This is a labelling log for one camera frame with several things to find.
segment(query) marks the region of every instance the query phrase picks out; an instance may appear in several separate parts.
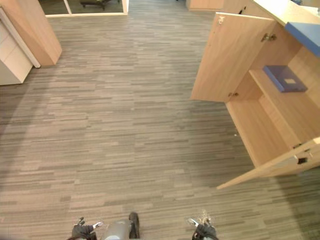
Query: open cabinet door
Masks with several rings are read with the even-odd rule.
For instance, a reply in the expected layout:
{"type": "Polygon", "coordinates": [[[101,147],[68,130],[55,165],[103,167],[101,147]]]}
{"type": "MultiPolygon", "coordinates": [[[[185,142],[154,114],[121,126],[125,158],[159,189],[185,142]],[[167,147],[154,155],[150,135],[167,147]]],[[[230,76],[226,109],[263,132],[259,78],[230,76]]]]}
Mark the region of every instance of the open cabinet door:
{"type": "Polygon", "coordinates": [[[191,99],[227,102],[275,24],[270,18],[217,12],[191,99]]]}
{"type": "Polygon", "coordinates": [[[314,138],[299,147],[218,186],[217,189],[227,188],[258,177],[298,174],[316,166],[320,166],[320,137],[314,138]]]}

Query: robotic hand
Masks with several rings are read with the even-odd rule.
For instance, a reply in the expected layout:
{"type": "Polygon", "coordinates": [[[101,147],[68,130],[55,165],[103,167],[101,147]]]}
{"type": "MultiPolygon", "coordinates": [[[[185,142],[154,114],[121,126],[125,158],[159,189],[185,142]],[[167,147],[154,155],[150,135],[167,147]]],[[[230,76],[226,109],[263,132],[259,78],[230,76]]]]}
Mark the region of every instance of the robotic hand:
{"type": "Polygon", "coordinates": [[[199,224],[192,236],[192,240],[219,240],[216,229],[208,224],[199,224]]]}
{"type": "Polygon", "coordinates": [[[68,240],[75,239],[87,239],[87,240],[97,240],[96,233],[93,232],[94,229],[103,225],[103,222],[99,221],[93,225],[85,225],[84,217],[78,220],[78,223],[73,225],[72,237],[68,240]]]}

